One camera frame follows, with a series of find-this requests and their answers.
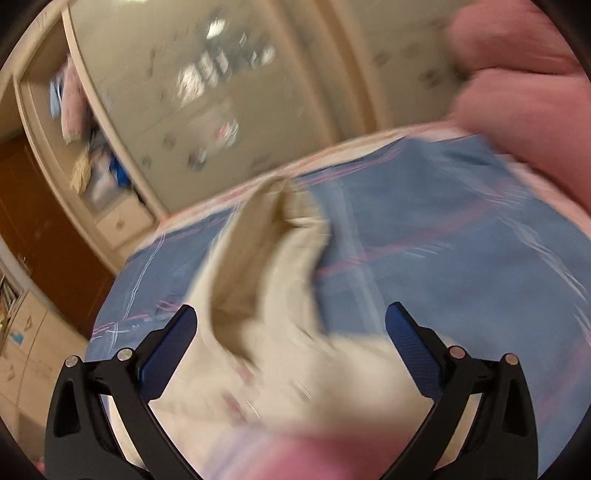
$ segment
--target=pink stripe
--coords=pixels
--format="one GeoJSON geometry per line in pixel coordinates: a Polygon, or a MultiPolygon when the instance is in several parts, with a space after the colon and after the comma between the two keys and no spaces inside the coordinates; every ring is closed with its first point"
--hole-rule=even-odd
{"type": "Polygon", "coordinates": [[[170,303],[169,301],[166,301],[166,300],[160,300],[160,303],[165,303],[166,305],[170,305],[171,307],[175,307],[175,308],[180,307],[180,305],[178,303],[170,303]]]}
{"type": "MultiPolygon", "coordinates": [[[[140,313],[138,315],[134,315],[133,317],[127,317],[126,319],[121,319],[120,322],[127,322],[128,320],[137,320],[137,319],[144,319],[149,317],[149,315],[147,313],[140,313]]],[[[92,335],[94,336],[95,333],[99,333],[99,332],[103,332],[104,330],[109,329],[112,326],[115,326],[116,322],[109,322],[105,325],[103,325],[102,327],[99,327],[95,330],[92,331],[92,335]]]]}
{"type": "Polygon", "coordinates": [[[411,247],[416,247],[418,244],[425,244],[431,242],[434,239],[441,237],[442,235],[452,233],[458,228],[467,225],[468,223],[471,223],[478,217],[482,216],[484,213],[490,211],[493,207],[493,203],[483,200],[471,206],[470,208],[464,210],[455,218],[446,219],[445,223],[436,226],[435,228],[422,231],[418,235],[413,235],[400,242],[385,245],[383,247],[374,248],[369,252],[364,252],[363,254],[358,255],[357,257],[341,260],[335,265],[319,268],[318,270],[316,270],[316,277],[328,277],[330,275],[335,275],[344,270],[348,270],[352,266],[371,262],[373,260],[377,260],[380,257],[391,255],[396,252],[401,252],[411,247]]]}
{"type": "Polygon", "coordinates": [[[200,228],[196,228],[196,229],[191,229],[188,230],[186,232],[180,233],[178,235],[173,236],[172,238],[169,238],[168,240],[165,240],[164,243],[166,242],[174,242],[176,240],[179,240],[181,238],[184,238],[186,236],[190,236],[190,235],[195,235],[196,233],[202,232],[203,230],[206,230],[208,228],[213,227],[214,225],[217,225],[220,222],[225,222],[228,219],[228,217],[223,217],[223,218],[218,218],[215,219],[209,223],[207,223],[206,225],[202,225],[200,226],[200,228]]]}
{"type": "Polygon", "coordinates": [[[157,308],[159,310],[163,310],[165,312],[176,312],[178,310],[178,308],[176,308],[176,307],[167,307],[166,305],[165,306],[158,305],[157,308]]]}
{"type": "Polygon", "coordinates": [[[386,163],[390,160],[393,160],[399,152],[400,149],[397,148],[393,152],[387,152],[386,154],[384,154],[384,156],[376,158],[375,160],[367,161],[359,165],[354,165],[352,167],[343,168],[339,171],[328,171],[327,173],[321,174],[313,179],[303,180],[301,184],[303,186],[309,187],[312,185],[318,185],[319,183],[324,183],[326,181],[339,179],[341,177],[350,175],[357,171],[364,170],[370,167],[375,167],[376,165],[381,165],[382,163],[386,163]]]}

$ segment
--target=shelf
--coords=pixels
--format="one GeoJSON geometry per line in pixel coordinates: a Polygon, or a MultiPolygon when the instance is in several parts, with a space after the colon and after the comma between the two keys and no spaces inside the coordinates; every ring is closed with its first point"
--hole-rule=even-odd
{"type": "Polygon", "coordinates": [[[49,81],[67,60],[69,53],[61,17],[46,26],[22,73],[14,78],[21,120],[37,163],[56,199],[82,238],[114,273],[125,259],[115,252],[96,230],[105,211],[92,209],[71,187],[76,161],[85,149],[83,141],[67,145],[61,133],[61,121],[51,118],[49,81]]]}

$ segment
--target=white cabinet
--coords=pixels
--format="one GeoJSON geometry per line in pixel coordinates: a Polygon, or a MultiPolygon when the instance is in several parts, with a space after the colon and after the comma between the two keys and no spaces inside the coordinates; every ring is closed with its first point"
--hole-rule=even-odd
{"type": "Polygon", "coordinates": [[[25,295],[0,353],[0,417],[17,440],[37,445],[35,452],[42,438],[31,435],[43,435],[62,365],[70,355],[84,358],[87,345],[33,294],[25,295]]]}

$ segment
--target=bed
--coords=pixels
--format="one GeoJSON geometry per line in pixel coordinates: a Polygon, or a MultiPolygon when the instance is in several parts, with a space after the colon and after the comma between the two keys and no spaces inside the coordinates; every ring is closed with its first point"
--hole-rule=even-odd
{"type": "MultiPolygon", "coordinates": [[[[86,360],[111,358],[162,328],[235,206],[277,174],[310,189],[332,224],[314,277],[326,333],[384,335],[385,308],[399,300],[472,355],[517,353],[534,402],[542,474],[591,404],[591,219],[524,165],[450,124],[329,148],[164,222],[117,278],[86,360]]],[[[212,443],[219,446],[200,466],[212,479],[260,469],[278,449],[277,435],[258,427],[237,427],[212,443]]],[[[322,451],[321,440],[313,443],[322,451]]],[[[341,459],[359,451],[340,448],[341,459]]]]}

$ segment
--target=drawer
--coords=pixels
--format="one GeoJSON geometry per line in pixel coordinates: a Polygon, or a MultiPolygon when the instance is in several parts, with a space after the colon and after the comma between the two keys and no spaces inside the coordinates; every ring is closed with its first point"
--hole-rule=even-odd
{"type": "Polygon", "coordinates": [[[17,406],[7,399],[4,395],[0,394],[0,418],[6,425],[11,435],[18,441],[18,413],[17,406]]]}
{"type": "Polygon", "coordinates": [[[25,371],[27,356],[18,345],[6,342],[0,355],[0,392],[14,404],[18,400],[22,374],[25,371]]]}
{"type": "Polygon", "coordinates": [[[45,426],[56,381],[52,370],[29,359],[22,376],[18,409],[31,420],[45,426]]]}
{"type": "Polygon", "coordinates": [[[31,351],[33,341],[46,313],[47,309],[41,302],[30,292],[27,293],[17,310],[8,334],[9,341],[18,345],[26,355],[31,351]]]}
{"type": "Polygon", "coordinates": [[[97,223],[96,227],[111,247],[117,248],[153,223],[154,219],[138,198],[130,195],[97,223]]]}
{"type": "Polygon", "coordinates": [[[47,312],[29,355],[29,361],[43,369],[53,389],[66,358],[70,355],[84,358],[87,345],[88,341],[64,320],[53,312],[47,312]]]}

